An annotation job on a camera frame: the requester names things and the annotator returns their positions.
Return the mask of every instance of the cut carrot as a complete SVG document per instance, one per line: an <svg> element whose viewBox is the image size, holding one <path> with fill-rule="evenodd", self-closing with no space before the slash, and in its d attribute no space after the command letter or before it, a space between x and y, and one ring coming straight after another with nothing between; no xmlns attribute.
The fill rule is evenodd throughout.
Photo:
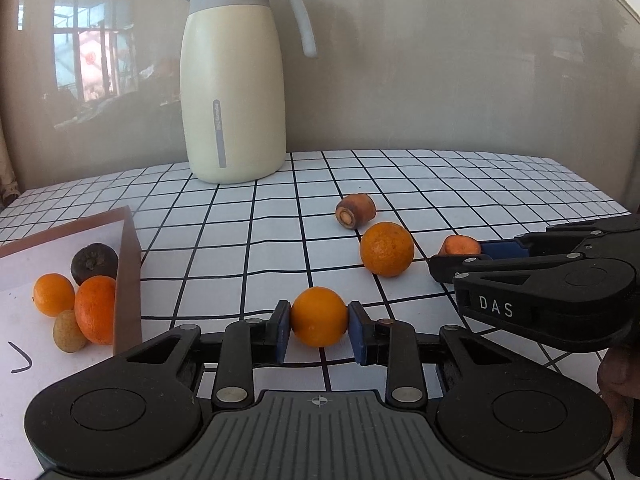
<svg viewBox="0 0 640 480"><path fill-rule="evenodd" d="M376 217L376 205L366 193L347 195L336 206L335 217L342 227L357 229Z"/></svg>
<svg viewBox="0 0 640 480"><path fill-rule="evenodd" d="M480 254L481 247L477 240L470 236L449 235L444 239L438 254Z"/></svg>

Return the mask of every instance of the screw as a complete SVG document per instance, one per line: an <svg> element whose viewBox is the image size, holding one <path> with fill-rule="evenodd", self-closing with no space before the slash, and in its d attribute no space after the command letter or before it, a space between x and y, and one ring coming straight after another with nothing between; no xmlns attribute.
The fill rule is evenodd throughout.
<svg viewBox="0 0 640 480"><path fill-rule="evenodd" d="M417 402L422 398L422 392L412 386L400 386L391 392L391 396L398 402Z"/></svg>
<svg viewBox="0 0 640 480"><path fill-rule="evenodd" d="M220 388L216 393L216 397L222 402L240 402L241 400L245 400L247 395L246 390L238 386Z"/></svg>

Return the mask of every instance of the table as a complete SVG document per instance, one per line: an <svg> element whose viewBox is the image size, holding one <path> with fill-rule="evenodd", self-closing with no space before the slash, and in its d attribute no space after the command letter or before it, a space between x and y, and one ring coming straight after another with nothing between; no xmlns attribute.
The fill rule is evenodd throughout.
<svg viewBox="0 0 640 480"><path fill-rule="evenodd" d="M361 233L335 220L340 197L355 192L373 198L373 222L397 222L412 232L416 257L398 278L364 269ZM125 205L143 248L145 339L182 323L223 331L241 318L268 317L278 300L293 302L308 286L321 285L346 303L360 301L372 319L395 317L417 332L464 324L598 391L604 352L570 354L461 319L451 289L427 270L426 258L449 234L512 238L550 224L628 214L549 158L438 150L293 153L271 176L220 186L197 180L188 163L166 164L29 190L0 213L0 242ZM430 397L440 396L434 366L424 368ZM201 396L210 396L215 368L207 371ZM384 392L385 386L383 367L354 362L347 336L320 350L292 337L286 366L257 369L254 377L257 391ZM618 466L622 458L611 460L618 480L628 477Z"/></svg>

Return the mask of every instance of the handwritten mark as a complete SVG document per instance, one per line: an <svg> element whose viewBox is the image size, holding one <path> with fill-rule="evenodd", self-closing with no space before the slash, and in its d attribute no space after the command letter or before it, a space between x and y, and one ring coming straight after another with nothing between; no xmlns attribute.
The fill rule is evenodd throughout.
<svg viewBox="0 0 640 480"><path fill-rule="evenodd" d="M19 374L20 372L25 372L27 371L29 368L31 368L33 366L33 361L31 360L31 358L25 354L25 352L23 350L20 350L15 344L13 344L11 341L7 341L9 343L9 346L11 348L13 348L16 352L18 352L18 354L20 354L22 357L25 358L25 360L27 361L27 366L25 366L24 368L16 368L15 370L11 370L12 374Z"/></svg>

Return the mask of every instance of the white thermos jug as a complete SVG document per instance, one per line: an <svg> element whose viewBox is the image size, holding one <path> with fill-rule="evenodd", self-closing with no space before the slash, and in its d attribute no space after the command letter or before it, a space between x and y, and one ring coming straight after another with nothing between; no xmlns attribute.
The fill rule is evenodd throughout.
<svg viewBox="0 0 640 480"><path fill-rule="evenodd" d="M278 170L286 156L282 56L269 0L188 0L180 98L193 174L215 184ZM290 0L302 46L316 42L302 0Z"/></svg>

